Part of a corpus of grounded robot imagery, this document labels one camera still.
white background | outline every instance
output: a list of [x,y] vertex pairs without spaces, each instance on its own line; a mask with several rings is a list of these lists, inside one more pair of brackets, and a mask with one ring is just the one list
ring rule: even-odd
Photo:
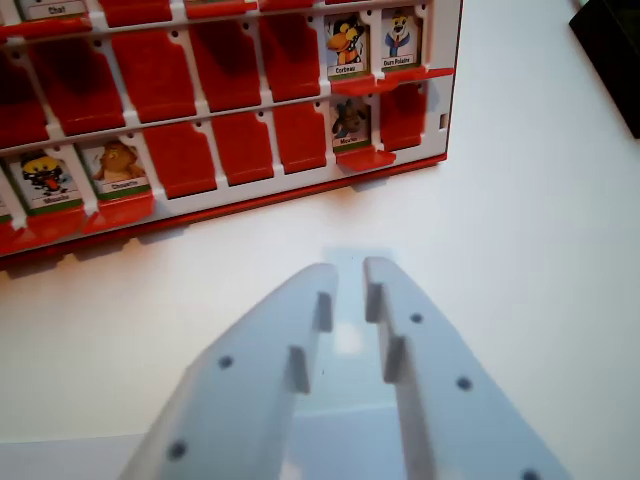
[[[195,355],[277,284],[383,249],[571,474],[637,478],[640,142],[572,14],[568,1],[465,2],[438,167],[0,273],[0,439],[140,433]],[[340,291],[354,309],[358,287]],[[367,358],[343,312],[334,351]],[[376,382],[356,390],[375,362],[334,368],[353,386],[308,408],[388,402]]]

red plastic ledge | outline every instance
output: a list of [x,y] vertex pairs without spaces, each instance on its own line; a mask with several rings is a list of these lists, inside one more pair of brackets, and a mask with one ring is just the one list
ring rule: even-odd
[[373,74],[364,77],[333,80],[331,82],[331,92],[350,97],[384,93],[393,90],[403,82],[418,82],[429,78],[445,77],[454,73],[456,73],[455,68],[434,68],[432,70],[427,70],[424,66],[407,68],[406,70],[386,72],[384,78],[378,80]]
[[68,35],[70,33],[90,32],[91,29],[91,20],[86,16],[33,20],[0,27],[0,41],[6,42],[9,37],[53,37],[56,35]]
[[336,154],[336,163],[354,172],[386,167],[393,164],[395,159],[395,153],[376,150],[373,145]]
[[406,70],[396,70],[393,72],[386,72],[384,75],[385,81],[398,83],[404,82],[419,82],[420,80],[427,80],[429,78],[446,77],[456,73],[455,68],[434,68],[427,70],[424,65],[415,68],[407,68]]
[[78,238],[76,240],[71,240],[69,242],[61,243],[58,245],[50,245],[48,247],[38,248],[37,250],[15,253],[13,255],[0,258],[0,269],[7,268],[18,263],[37,261],[46,257],[60,257],[81,248],[88,248],[94,245],[105,243],[107,241],[126,240],[137,235],[143,235],[145,233],[157,230],[175,228],[194,222],[200,222],[202,220],[209,220],[211,218],[229,215],[230,213],[242,212],[244,210],[249,210],[252,208],[271,205],[278,202],[284,202],[293,198],[313,195],[314,193],[326,192],[327,190],[348,187],[349,185],[352,185],[354,183],[368,182],[371,180],[376,180],[378,178],[389,177],[391,175],[397,175],[400,173],[409,172],[411,170],[417,170],[419,168],[431,167],[446,159],[447,154],[443,153],[434,157],[416,160],[415,162],[403,163],[402,165],[396,165],[382,170],[363,173],[361,175],[358,175],[357,177],[340,178],[337,180],[332,180],[330,182],[320,183],[317,185],[309,185],[307,187],[297,188],[295,190],[290,190],[287,192],[275,193],[266,197],[252,198],[249,200],[244,200],[242,202],[232,203],[230,205],[208,208],[199,212],[187,213],[185,215],[166,218],[164,220],[143,223],[141,225],[134,225],[120,230],[112,230],[110,232],[92,235],[90,237]]
[[258,2],[228,0],[200,5],[193,5],[185,2],[185,7],[187,9],[187,17],[191,19],[226,17],[229,15],[241,15],[250,10],[255,10],[258,8]]
[[276,10],[293,10],[296,8],[311,8],[316,0],[260,0],[261,12]]
[[137,222],[153,213],[153,205],[151,192],[98,202],[99,210],[91,215],[82,233],[95,233]]

